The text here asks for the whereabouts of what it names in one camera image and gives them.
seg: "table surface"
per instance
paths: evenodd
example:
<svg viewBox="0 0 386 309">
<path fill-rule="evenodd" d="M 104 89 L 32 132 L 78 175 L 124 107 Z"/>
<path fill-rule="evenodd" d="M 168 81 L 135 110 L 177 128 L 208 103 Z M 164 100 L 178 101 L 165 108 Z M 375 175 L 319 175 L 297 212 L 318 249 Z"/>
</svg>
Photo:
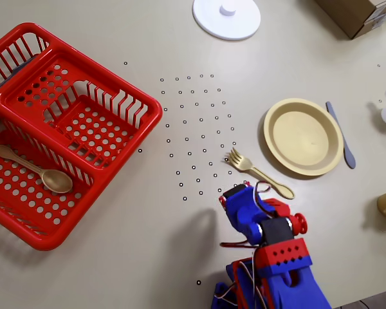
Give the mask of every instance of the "table surface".
<svg viewBox="0 0 386 309">
<path fill-rule="evenodd" d="M 386 191 L 386 24 L 350 41 L 313 1 L 256 3 L 257 33 L 225 42 L 196 24 L 192 1 L 0 1 L 0 37 L 35 22 L 167 108 L 59 248 L 35 251 L 0 226 L 0 308 L 209 308 L 225 265 L 251 255 L 218 245 L 243 239 L 218 189 L 255 181 L 223 161 L 233 142 L 295 191 L 292 212 L 308 220 L 313 273 L 332 306 L 386 291 L 376 210 Z M 333 103 L 355 170 L 341 161 L 303 179 L 271 158 L 262 118 L 290 97 Z"/>
</svg>

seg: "wire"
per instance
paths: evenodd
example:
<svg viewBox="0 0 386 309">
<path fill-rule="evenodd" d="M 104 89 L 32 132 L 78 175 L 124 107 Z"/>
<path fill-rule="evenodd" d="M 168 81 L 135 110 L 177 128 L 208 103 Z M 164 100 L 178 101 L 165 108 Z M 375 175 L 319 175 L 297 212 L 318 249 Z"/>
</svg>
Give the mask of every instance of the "wire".
<svg viewBox="0 0 386 309">
<path fill-rule="evenodd" d="M 257 190 L 257 186 L 260 184 L 260 183 L 266 183 L 268 185 L 268 188 L 266 190 L 261 190 L 261 191 L 258 191 Z M 255 187 L 253 188 L 253 201 L 255 202 L 255 204 L 257 206 L 259 206 L 259 208 L 267 215 L 267 217 L 269 218 L 273 218 L 275 216 L 274 212 L 271 212 L 271 211 L 267 211 L 263 204 L 264 202 L 259 202 L 259 192 L 268 192 L 270 190 L 270 184 L 263 181 L 263 180 L 260 180 L 256 183 Z"/>
<path fill-rule="evenodd" d="M 361 302 L 362 304 L 364 304 L 366 306 L 367 309 L 370 309 L 369 306 L 367 306 L 363 301 L 359 301 Z"/>
</svg>

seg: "cardboard box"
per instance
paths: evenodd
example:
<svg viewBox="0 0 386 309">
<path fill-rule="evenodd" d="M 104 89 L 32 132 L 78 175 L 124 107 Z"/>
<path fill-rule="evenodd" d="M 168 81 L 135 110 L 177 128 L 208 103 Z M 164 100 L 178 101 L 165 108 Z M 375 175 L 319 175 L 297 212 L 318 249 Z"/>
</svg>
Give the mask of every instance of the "cardboard box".
<svg viewBox="0 0 386 309">
<path fill-rule="evenodd" d="M 351 39 L 382 25 L 386 0 L 316 0 Z"/>
</svg>

